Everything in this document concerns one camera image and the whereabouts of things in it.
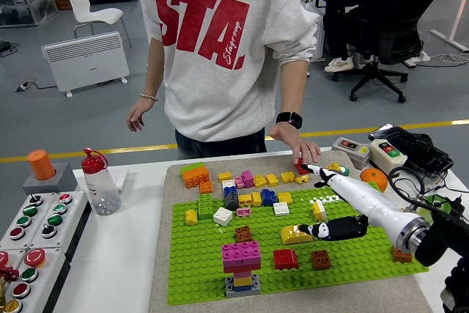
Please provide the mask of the person's left hand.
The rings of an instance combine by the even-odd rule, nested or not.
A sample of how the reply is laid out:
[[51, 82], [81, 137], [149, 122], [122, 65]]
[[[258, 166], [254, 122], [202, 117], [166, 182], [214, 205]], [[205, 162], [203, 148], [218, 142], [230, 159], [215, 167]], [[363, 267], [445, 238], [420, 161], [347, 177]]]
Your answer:
[[321, 155], [319, 146], [303, 139], [298, 130], [288, 122], [279, 122], [268, 129], [269, 137], [282, 141], [292, 150], [293, 163], [297, 164], [299, 158], [304, 163], [317, 163]]

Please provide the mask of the person's right hand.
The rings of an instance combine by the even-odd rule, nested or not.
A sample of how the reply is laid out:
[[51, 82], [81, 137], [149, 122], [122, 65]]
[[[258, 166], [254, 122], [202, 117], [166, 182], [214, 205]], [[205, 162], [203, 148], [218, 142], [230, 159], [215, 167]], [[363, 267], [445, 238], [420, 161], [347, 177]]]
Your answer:
[[144, 127], [143, 114], [148, 112], [155, 104], [154, 100], [141, 97], [130, 109], [127, 116], [127, 127], [132, 132], [142, 130]]

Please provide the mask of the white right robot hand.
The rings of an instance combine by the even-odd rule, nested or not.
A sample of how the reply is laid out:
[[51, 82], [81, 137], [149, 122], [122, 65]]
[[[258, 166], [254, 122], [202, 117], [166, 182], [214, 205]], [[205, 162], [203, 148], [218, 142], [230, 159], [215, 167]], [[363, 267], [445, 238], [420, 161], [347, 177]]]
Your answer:
[[380, 192], [361, 180], [335, 170], [314, 165], [301, 166], [322, 178], [325, 184], [356, 209], [359, 216], [346, 216], [315, 225], [300, 224], [298, 229], [322, 240], [348, 240], [363, 237], [369, 225], [385, 230], [391, 243], [404, 253], [416, 252], [429, 223], [415, 213], [406, 213]]

